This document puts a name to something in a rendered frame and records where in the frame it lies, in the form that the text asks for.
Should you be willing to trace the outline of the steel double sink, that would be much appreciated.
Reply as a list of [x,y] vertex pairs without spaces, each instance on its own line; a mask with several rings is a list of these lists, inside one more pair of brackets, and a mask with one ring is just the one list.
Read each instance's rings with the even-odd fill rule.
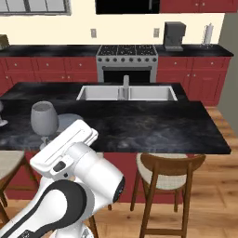
[[77,100],[177,101],[172,86],[83,86]]

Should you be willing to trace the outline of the red island base panel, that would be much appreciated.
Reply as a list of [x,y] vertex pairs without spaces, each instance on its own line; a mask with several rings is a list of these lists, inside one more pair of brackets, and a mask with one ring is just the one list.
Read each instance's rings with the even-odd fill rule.
[[[125,175],[126,186],[119,202],[130,203],[137,171],[136,154],[129,152],[105,152],[104,157]],[[37,189],[34,187],[33,177],[28,174],[24,166],[20,168],[5,189],[7,198],[14,200],[31,200],[36,192]],[[162,192],[155,194],[153,202],[155,204],[173,204],[174,193]]]

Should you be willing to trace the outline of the black microwave oven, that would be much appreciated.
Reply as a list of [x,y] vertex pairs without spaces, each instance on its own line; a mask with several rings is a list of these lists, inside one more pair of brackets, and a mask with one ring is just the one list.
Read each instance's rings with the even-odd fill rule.
[[160,0],[95,0],[97,15],[158,14]]

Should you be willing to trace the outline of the dark grey coffee machine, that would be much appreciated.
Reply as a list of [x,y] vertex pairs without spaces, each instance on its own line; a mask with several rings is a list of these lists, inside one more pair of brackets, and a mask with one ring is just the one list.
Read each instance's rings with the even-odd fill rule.
[[186,25],[181,21],[166,21],[163,46],[166,51],[182,51],[182,38]]

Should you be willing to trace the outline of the red base cupboards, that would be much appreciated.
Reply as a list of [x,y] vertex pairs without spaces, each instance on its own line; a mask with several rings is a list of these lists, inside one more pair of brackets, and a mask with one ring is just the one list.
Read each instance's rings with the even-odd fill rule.
[[189,100],[218,105],[231,57],[159,57],[157,83],[180,83]]
[[0,57],[0,96],[19,82],[96,81],[95,57]]

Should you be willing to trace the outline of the steel range with oven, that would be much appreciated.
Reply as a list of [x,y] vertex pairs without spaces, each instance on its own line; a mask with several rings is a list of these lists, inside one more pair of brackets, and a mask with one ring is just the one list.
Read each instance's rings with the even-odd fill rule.
[[154,45],[102,45],[96,55],[98,81],[155,83],[158,54]]

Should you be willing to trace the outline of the grey tap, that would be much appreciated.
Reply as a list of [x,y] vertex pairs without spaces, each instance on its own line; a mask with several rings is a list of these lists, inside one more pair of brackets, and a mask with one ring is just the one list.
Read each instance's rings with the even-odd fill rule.
[[123,86],[119,88],[118,99],[128,100],[129,99],[129,76],[124,76]]

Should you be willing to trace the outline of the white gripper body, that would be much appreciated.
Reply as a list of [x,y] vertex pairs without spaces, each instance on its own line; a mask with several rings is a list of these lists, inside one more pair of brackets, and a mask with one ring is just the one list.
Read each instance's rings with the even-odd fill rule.
[[35,155],[30,160],[30,165],[32,167],[51,167],[73,143],[83,142],[90,146],[98,138],[98,135],[98,131],[91,128],[86,122],[76,120]]

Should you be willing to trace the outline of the window with grey frame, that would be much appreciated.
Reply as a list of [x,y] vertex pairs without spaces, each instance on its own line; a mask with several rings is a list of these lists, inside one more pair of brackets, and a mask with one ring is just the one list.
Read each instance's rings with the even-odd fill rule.
[[0,16],[70,14],[70,0],[0,0]]

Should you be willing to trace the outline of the grey plate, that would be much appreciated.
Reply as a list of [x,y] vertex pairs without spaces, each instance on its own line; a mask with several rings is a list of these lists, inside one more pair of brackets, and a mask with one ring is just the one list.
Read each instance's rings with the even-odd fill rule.
[[59,128],[58,132],[61,133],[68,126],[74,123],[76,120],[82,120],[82,117],[74,113],[63,113],[58,115],[59,118]]

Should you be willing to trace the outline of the grey wine glass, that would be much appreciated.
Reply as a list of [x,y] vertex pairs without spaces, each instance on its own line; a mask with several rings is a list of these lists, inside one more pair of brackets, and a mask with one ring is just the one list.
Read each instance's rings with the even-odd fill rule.
[[0,126],[5,126],[8,123],[8,121],[3,119],[2,116],[1,116],[1,112],[2,112],[3,109],[4,109],[4,106],[3,106],[2,101],[0,100]]
[[31,125],[33,131],[41,137],[44,149],[52,136],[59,128],[59,118],[53,104],[49,101],[38,101],[32,106]]

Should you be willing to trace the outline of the red wall cupboards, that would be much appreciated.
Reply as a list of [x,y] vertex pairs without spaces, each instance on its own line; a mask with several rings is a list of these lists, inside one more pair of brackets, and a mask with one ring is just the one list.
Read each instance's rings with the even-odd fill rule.
[[235,13],[238,0],[160,0],[161,13]]

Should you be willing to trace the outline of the brown toaster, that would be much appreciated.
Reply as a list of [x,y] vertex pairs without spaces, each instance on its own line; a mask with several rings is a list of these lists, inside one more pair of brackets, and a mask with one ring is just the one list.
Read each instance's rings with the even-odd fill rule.
[[9,47],[9,42],[6,34],[0,34],[0,50]]

